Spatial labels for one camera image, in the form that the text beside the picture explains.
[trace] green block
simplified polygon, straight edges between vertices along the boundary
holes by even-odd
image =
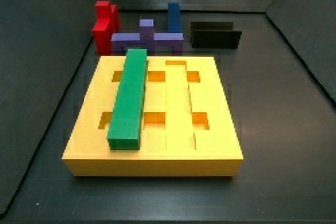
[[[147,50],[130,49],[108,130],[111,150],[139,150],[147,77]]]

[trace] red block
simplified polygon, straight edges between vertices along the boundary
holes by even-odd
[[[98,1],[96,3],[98,23],[92,29],[99,55],[112,55],[111,38],[120,30],[119,6],[111,1]]]
[[[100,19],[92,29],[99,55],[112,55],[111,19]]]
[[[98,19],[111,19],[111,1],[100,0],[96,3]]]

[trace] toy block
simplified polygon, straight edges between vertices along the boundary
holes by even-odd
[[[99,55],[111,55],[111,36],[120,30],[119,7],[111,1],[96,3],[98,23],[92,29]]]
[[[183,32],[179,3],[168,3],[168,32]]]
[[[243,154],[214,57],[147,60],[140,150],[110,148],[107,120],[127,66],[124,56],[102,57],[62,157],[71,173],[234,176]]]
[[[191,22],[194,48],[236,49],[242,31],[234,31],[234,22]]]
[[[140,149],[140,127],[147,75],[147,50],[127,51],[123,77],[112,113],[108,141],[114,150]]]
[[[154,20],[139,20],[139,33],[115,33],[111,39],[114,54],[124,55],[128,48],[146,48],[150,55],[155,54],[156,46],[172,48],[174,55],[183,54],[184,36],[182,33],[155,33]]]
[[[111,20],[112,20],[112,33],[119,32],[122,28],[120,24],[120,13],[119,13],[119,6],[118,5],[111,5]]]
[[[96,41],[96,48],[100,55],[112,54],[112,44],[110,43],[110,34],[111,34],[110,29],[111,29],[110,19],[100,19],[92,29],[94,38]]]
[[[98,12],[98,19],[111,19],[112,18],[111,1],[104,0],[98,1],[96,12]]]

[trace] yellow block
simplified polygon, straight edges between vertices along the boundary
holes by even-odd
[[[212,57],[148,57],[140,150],[107,132],[124,56],[102,57],[63,162],[75,176],[234,176],[243,161]]]

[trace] gray floor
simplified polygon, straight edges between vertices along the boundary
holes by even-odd
[[[124,30],[167,13],[122,13]],[[235,21],[238,50],[194,51],[190,21]],[[183,14],[186,55],[216,57],[244,163],[230,178],[74,178],[60,161],[98,64],[92,45],[18,192],[7,221],[334,220],[336,114],[266,15]]]

